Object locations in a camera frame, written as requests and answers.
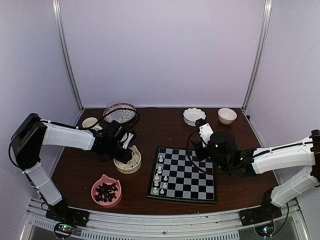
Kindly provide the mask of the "cream cat-ear bowl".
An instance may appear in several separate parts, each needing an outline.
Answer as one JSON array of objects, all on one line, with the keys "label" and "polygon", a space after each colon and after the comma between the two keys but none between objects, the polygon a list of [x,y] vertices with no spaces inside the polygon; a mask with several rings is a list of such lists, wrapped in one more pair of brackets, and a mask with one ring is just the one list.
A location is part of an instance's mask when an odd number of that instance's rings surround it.
[{"label": "cream cat-ear bowl", "polygon": [[132,150],[131,160],[129,160],[126,164],[113,159],[116,169],[122,174],[133,174],[137,172],[142,165],[142,156],[138,148],[133,145],[129,149]]}]

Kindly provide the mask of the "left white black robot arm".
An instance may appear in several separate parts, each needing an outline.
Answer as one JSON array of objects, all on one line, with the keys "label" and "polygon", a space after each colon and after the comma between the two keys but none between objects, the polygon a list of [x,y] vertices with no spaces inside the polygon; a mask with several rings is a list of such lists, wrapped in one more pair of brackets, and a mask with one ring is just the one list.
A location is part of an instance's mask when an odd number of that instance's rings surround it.
[{"label": "left white black robot arm", "polygon": [[100,156],[108,155],[126,164],[132,157],[129,144],[136,136],[134,131],[127,130],[115,120],[107,128],[95,130],[91,126],[76,127],[45,120],[30,113],[12,135],[8,156],[39,191],[53,215],[61,222],[67,222],[72,218],[72,211],[41,164],[42,147],[80,149]]}]

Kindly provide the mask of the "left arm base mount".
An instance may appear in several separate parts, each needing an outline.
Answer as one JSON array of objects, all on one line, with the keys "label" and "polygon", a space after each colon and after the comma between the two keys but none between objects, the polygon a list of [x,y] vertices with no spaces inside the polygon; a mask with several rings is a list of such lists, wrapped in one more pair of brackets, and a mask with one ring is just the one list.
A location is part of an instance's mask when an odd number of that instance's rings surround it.
[{"label": "left arm base mount", "polygon": [[89,220],[90,213],[85,210],[75,208],[49,208],[45,217],[70,226],[86,227]]}]

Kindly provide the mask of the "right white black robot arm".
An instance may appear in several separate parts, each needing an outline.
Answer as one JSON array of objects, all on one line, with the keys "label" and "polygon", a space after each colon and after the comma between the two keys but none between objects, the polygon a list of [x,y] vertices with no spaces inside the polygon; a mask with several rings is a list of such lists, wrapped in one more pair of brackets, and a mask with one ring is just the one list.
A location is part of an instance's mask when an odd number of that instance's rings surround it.
[{"label": "right white black robot arm", "polygon": [[197,156],[209,158],[226,175],[252,177],[265,172],[302,166],[285,183],[265,192],[256,210],[259,220],[268,220],[276,210],[306,190],[320,186],[320,131],[294,143],[269,148],[238,150],[233,134],[213,132],[204,127],[196,130],[200,141],[193,144]]}]

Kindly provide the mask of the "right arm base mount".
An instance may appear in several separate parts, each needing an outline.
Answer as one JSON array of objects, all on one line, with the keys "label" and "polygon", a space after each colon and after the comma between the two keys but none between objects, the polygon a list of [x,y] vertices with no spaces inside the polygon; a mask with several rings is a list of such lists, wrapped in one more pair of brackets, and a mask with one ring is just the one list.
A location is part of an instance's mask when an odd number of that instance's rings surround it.
[{"label": "right arm base mount", "polygon": [[239,212],[240,221],[243,226],[271,221],[281,216],[282,211],[279,207],[263,208],[262,206],[259,206],[255,208],[247,208]]}]

